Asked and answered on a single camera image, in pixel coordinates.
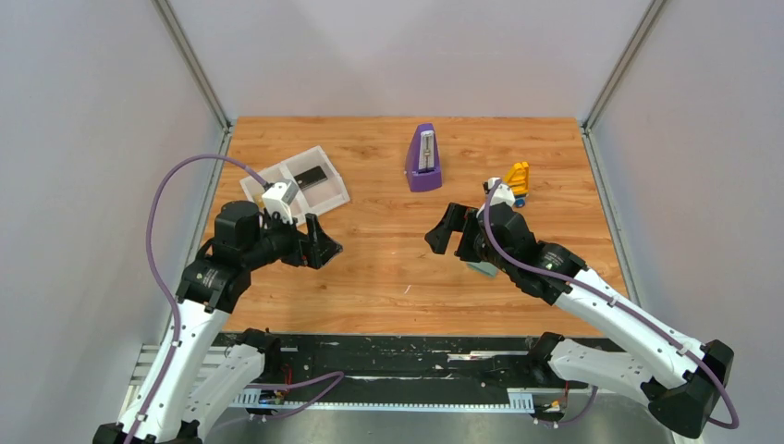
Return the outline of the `green card holder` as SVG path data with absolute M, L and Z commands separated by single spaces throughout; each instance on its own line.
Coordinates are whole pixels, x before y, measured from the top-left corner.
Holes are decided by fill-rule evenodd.
M 490 278 L 494 278 L 498 273 L 498 269 L 494 265 L 486 262 L 481 262 L 481 263 L 468 262 L 467 267 L 473 271 L 481 273 L 483 276 L 487 276 Z

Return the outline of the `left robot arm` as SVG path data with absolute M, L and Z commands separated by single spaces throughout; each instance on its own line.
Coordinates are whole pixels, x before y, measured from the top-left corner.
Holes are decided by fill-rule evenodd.
M 228 357 L 201 384 L 202 363 L 251 285 L 253 271 L 280 261 L 319 269 L 343 247 L 304 217 L 307 230 L 252 202 L 225 204 L 214 220 L 214 235 L 185 267 L 173 310 L 173 324 L 137 399 L 115 423 L 100 425 L 95 443 L 203 443 L 217 419 L 251 382 L 276 380 L 283 370 L 280 339 L 246 329 Z

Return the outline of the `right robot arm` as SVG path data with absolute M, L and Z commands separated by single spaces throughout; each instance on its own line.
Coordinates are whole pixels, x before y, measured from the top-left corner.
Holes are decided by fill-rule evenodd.
M 599 351 L 554 333 L 542 335 L 528 361 L 540 386 L 558 379 L 608 389 L 639 402 L 670 431 L 699 438 L 727 394 L 734 361 L 729 345 L 701 342 L 667 326 L 612 289 L 565 247 L 537 240 L 524 217 L 498 203 L 488 214 L 451 203 L 424 239 L 446 251 L 461 236 L 455 255 L 504 272 L 523 293 L 575 315 L 604 333 L 619 352 Z

